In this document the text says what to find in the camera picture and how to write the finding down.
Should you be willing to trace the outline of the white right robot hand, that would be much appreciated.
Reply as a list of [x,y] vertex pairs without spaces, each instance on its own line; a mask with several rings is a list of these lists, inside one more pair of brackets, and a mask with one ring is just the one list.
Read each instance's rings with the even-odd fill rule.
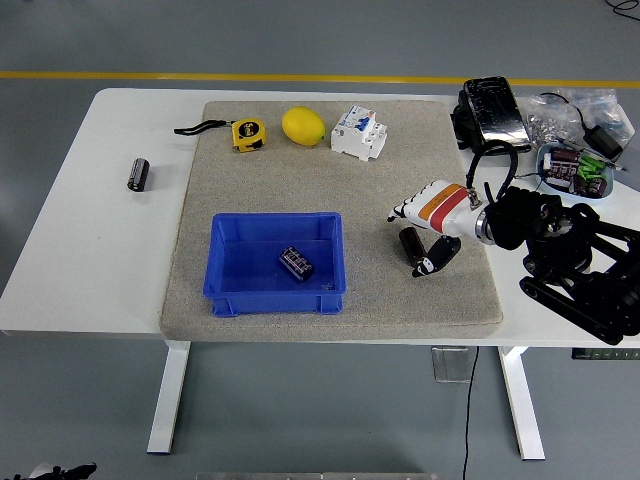
[[442,270],[460,251],[463,236],[492,241],[484,204],[473,190],[436,180],[405,199],[389,213],[389,222],[406,219],[411,225],[399,239],[415,278]]

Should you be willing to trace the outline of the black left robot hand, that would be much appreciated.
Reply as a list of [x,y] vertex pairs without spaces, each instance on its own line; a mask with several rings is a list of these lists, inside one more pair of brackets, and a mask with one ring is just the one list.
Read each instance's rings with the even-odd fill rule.
[[79,466],[63,469],[59,465],[49,463],[41,463],[37,465],[33,471],[23,476],[19,473],[14,474],[12,480],[85,480],[88,479],[97,470],[97,464],[94,462],[81,464]]

